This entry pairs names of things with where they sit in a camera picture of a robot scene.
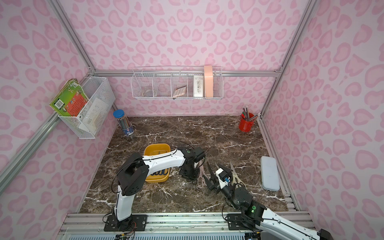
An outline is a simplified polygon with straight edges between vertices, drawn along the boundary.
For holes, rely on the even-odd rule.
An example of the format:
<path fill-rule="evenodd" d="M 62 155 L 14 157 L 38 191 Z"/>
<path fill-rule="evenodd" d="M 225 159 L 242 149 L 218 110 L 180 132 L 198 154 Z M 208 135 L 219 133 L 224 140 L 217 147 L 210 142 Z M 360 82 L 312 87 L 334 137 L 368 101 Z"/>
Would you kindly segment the all black scissors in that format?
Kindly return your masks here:
<path fill-rule="evenodd" d="M 207 167 L 209 170 L 210 177 L 208 178 L 206 175 L 204 176 L 205 182 L 207 187 L 209 188 L 210 191 L 216 190 L 218 186 L 218 180 L 216 174 L 213 172 L 211 166 L 209 163 L 207 163 Z"/>

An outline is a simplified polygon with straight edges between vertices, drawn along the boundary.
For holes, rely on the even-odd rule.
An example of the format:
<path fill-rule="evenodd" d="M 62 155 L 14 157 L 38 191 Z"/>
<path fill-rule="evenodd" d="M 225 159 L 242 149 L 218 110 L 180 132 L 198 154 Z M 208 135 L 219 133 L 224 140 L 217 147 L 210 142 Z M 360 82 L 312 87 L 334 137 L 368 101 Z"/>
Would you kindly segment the blue handled scissors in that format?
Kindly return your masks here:
<path fill-rule="evenodd" d="M 164 169 L 151 174 L 151 176 L 166 176 L 168 174 L 169 174 L 169 169 Z"/>

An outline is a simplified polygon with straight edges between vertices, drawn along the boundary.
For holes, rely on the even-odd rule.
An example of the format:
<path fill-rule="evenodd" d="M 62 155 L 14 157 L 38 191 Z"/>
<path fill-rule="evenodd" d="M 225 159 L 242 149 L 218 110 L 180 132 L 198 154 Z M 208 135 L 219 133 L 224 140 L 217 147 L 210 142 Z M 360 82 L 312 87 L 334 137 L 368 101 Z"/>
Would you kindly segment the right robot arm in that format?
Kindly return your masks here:
<path fill-rule="evenodd" d="M 222 218 L 227 222 L 230 230 L 239 227 L 253 232 L 253 235 L 265 232 L 281 240 L 333 239 L 327 230 L 315 231 L 300 226 L 257 202 L 231 169 L 218 164 L 218 169 L 214 172 L 210 165 L 207 167 L 210 176 L 204 176 L 204 180 L 209 190 L 222 193 L 225 197 L 225 205 L 240 212 L 237 215 L 222 213 Z"/>

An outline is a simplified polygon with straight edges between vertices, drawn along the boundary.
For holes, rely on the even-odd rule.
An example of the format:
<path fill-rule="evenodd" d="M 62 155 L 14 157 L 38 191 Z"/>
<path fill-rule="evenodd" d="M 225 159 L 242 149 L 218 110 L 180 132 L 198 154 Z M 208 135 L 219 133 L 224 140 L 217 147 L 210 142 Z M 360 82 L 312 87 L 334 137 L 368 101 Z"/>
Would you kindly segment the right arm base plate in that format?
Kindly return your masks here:
<path fill-rule="evenodd" d="M 240 214 L 227 214 L 222 215 L 223 219 L 228 223 L 229 230 L 250 230 L 255 231 L 260 229 L 262 222 L 268 219 L 255 214 L 255 213 L 240 213 Z"/>

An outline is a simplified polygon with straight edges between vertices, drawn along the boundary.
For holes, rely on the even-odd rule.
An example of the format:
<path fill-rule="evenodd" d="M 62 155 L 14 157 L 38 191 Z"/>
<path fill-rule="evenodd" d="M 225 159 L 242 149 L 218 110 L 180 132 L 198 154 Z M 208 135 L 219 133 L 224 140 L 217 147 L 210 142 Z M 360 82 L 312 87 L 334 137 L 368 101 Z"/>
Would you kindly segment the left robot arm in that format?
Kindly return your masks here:
<path fill-rule="evenodd" d="M 200 174 L 198 163 L 205 156 L 205 151 L 200 147 L 195 149 L 181 147 L 169 153 L 153 156 L 132 154 L 116 175 L 118 187 L 114 216 L 117 221 L 123 222 L 132 217 L 135 195 L 141 191 L 148 176 L 161 170 L 179 168 L 179 175 L 187 181 L 193 182 Z"/>

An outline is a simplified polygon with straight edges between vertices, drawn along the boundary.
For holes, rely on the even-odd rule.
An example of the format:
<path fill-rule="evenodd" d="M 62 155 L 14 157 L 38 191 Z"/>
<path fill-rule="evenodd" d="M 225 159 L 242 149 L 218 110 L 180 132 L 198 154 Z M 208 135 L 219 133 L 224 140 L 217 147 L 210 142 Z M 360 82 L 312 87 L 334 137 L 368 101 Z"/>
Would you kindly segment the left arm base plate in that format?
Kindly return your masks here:
<path fill-rule="evenodd" d="M 147 215 L 132 215 L 125 220 L 118 221 L 115 215 L 109 215 L 105 220 L 105 232 L 124 232 L 131 231 L 143 232 L 147 225 Z"/>

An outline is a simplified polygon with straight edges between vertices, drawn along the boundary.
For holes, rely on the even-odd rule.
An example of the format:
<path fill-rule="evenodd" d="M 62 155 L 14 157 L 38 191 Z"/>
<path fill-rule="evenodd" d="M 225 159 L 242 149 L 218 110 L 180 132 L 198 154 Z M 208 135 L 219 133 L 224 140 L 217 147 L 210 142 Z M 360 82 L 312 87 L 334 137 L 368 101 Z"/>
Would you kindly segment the pink scissors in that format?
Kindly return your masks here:
<path fill-rule="evenodd" d="M 198 188 L 203 188 L 206 186 L 206 182 L 204 179 L 205 174 L 205 169 L 204 169 L 204 161 L 201 160 L 198 164 L 198 169 L 199 169 L 199 176 L 197 178 L 197 186 Z"/>

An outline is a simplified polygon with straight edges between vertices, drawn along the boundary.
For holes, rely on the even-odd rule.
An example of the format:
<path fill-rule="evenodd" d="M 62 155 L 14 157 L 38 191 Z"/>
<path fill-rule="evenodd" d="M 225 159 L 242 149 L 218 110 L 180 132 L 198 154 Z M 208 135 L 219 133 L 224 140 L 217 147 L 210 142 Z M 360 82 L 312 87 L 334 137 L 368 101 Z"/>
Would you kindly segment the yellow plastic storage box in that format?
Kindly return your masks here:
<path fill-rule="evenodd" d="M 145 156 L 155 156 L 155 155 L 161 155 L 161 154 L 169 154 L 171 151 L 171 147 L 168 144 L 152 144 L 146 147 L 145 149 Z M 171 168 L 165 168 L 165 164 L 159 163 L 160 159 L 155 160 L 155 163 L 150 168 L 149 175 L 146 178 L 146 182 L 149 184 L 154 183 L 163 183 L 168 180 Z M 151 174 L 161 171 L 164 169 L 169 169 L 169 174 L 166 176 L 151 176 Z"/>

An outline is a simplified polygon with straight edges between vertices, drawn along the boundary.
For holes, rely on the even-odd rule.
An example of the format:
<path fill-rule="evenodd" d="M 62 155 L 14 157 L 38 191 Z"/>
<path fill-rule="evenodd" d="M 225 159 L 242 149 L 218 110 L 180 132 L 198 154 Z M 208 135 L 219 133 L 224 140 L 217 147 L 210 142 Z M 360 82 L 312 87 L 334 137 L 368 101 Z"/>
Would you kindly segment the cream handled scissors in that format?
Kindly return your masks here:
<path fill-rule="evenodd" d="M 239 178 L 232 162 L 230 162 L 230 167 L 231 167 L 231 172 L 232 172 L 232 176 L 233 176 L 233 183 L 234 183 L 235 187 L 236 188 L 238 188 L 238 187 L 246 188 L 245 183 Z"/>

